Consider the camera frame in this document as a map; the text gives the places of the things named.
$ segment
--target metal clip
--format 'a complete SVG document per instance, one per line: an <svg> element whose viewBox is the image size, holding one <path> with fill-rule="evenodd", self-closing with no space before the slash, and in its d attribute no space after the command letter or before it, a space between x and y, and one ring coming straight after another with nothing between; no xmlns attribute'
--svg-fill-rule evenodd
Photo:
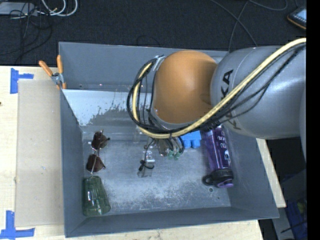
<svg viewBox="0 0 320 240"><path fill-rule="evenodd" d="M157 56L155 56L154 58L156 58L157 60L156 60L156 62L155 62L154 65L153 65L152 71L157 71L157 70L159 69L161 63L162 63L162 62L164 61L164 59L166 58L166 56L165 56L165 55L161 55L161 56L157 55Z"/></svg>
<svg viewBox="0 0 320 240"><path fill-rule="evenodd" d="M53 73L52 70L48 67L48 65L43 60L39 61L40 67L43 68L43 70L47 73L49 77L51 77L52 81L56 84L57 88L60 89L60 86L61 86L62 89L66 89L67 84L63 76L64 69L62 66L60 55L56 57L56 63L57 63L59 73Z"/></svg>

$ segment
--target gray metal tray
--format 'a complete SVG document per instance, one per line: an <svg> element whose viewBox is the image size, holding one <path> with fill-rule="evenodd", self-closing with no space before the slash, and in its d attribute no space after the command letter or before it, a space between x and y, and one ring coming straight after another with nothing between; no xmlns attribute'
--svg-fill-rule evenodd
<svg viewBox="0 0 320 240"><path fill-rule="evenodd" d="M147 137L137 133L126 99L137 71L155 55L178 49L84 43L59 44L68 89L60 93L64 227L66 237L172 228L279 216L255 138L226 130L234 187L202 184L208 161L199 148L169 160L155 158L151 177L137 175ZM226 54L203 51L217 62ZM110 137L100 151L102 179L111 210L100 217L82 213L82 180L96 131Z"/></svg>

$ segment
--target dark sunglasses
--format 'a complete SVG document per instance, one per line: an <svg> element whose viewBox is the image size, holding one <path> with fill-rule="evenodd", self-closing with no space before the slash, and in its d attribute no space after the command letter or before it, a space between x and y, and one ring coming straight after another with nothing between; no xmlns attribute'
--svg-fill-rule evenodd
<svg viewBox="0 0 320 240"><path fill-rule="evenodd" d="M92 174L99 172L101 169L105 169L106 166L102 162L99 152L107 144L110 138L103 135L103 130L97 131L91 142L91 147L94 149L94 154L89 155L88 161L86 163L86 169Z"/></svg>

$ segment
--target black floor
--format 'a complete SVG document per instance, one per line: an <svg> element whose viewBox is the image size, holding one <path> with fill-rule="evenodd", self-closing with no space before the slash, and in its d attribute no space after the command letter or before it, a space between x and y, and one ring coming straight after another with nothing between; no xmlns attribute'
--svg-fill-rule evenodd
<svg viewBox="0 0 320 240"><path fill-rule="evenodd" d="M40 0L9 0L33 3ZM61 8L61 0L45 0ZM74 3L69 0L69 12ZM55 67L60 41L234 51L282 46L306 37L287 15L307 0L78 0L69 17L0 15L0 65ZM306 166L299 138L269 140L279 181ZM260 221L265 240L276 240L270 220Z"/></svg>

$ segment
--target green glass cup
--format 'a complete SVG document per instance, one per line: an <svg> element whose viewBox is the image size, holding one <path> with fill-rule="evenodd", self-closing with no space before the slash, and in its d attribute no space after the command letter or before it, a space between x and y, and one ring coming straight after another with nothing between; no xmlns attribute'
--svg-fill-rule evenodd
<svg viewBox="0 0 320 240"><path fill-rule="evenodd" d="M106 214L110 211L106 190L102 184L101 178L91 176L85 178L83 184L82 210L87 217L95 217Z"/></svg>

